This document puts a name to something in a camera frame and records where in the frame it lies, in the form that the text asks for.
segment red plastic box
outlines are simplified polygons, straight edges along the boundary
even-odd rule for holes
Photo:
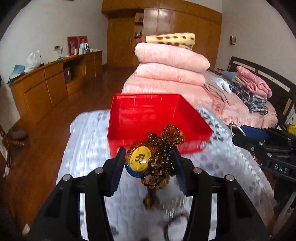
[[[160,136],[166,125],[183,131],[184,144],[177,145],[181,154],[201,151],[212,129],[200,114],[178,94],[115,94],[108,129],[111,157],[121,146],[147,140],[147,132]]]

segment red picture frame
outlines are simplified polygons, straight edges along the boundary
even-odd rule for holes
[[[78,38],[77,36],[70,36],[67,37],[67,42],[68,42],[68,51],[69,55],[74,55],[75,49],[78,49],[80,44],[78,44]]]
[[[87,42],[87,36],[78,36],[77,39],[78,39],[78,45],[79,45],[79,46],[80,46],[80,44],[81,44],[81,40],[82,40],[82,39],[85,39],[85,42]]]

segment pink blanket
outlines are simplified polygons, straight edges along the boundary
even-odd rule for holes
[[[209,61],[203,55],[166,44],[139,43],[135,54],[140,63],[166,64],[194,72],[203,72],[210,67]]]
[[[203,72],[202,74],[206,81],[213,77],[219,77],[211,72]],[[275,127],[277,124],[275,109],[269,102],[266,104],[268,114],[251,114],[246,105],[236,95],[231,94],[232,102],[235,104],[229,106],[211,95],[206,88],[197,85],[141,78],[133,73],[125,82],[122,93],[179,93],[194,107],[212,109],[226,124],[233,121],[239,126],[249,125],[256,128]]]
[[[205,84],[205,78],[201,73],[158,63],[140,64],[135,71],[135,76],[149,79],[170,80],[198,86],[203,86]]]
[[[238,66],[238,77],[246,84],[248,90],[253,94],[262,96],[263,98],[270,98],[272,96],[271,89],[259,76],[256,76],[248,69]]]

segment wooden bed frame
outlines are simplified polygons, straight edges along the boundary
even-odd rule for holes
[[[278,118],[277,126],[284,130],[284,124],[296,101],[296,85],[270,69],[234,56],[231,57],[227,71],[236,72],[239,65],[249,69],[268,84],[272,91],[272,97],[268,101],[276,110],[276,116]]]

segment white wall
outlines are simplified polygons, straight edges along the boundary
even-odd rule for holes
[[[236,44],[230,45],[230,36]],[[231,56],[262,65],[296,84],[296,39],[266,0],[223,0],[216,68],[227,69]]]
[[[42,62],[52,62],[59,57],[55,45],[63,45],[63,56],[68,55],[67,36],[87,36],[89,46],[103,50],[102,62],[107,62],[108,19],[101,8],[102,0],[32,0],[18,13],[0,41],[0,123],[5,131],[20,116],[4,83],[31,52],[40,50]]]
[[[185,0],[222,12],[222,0]]]

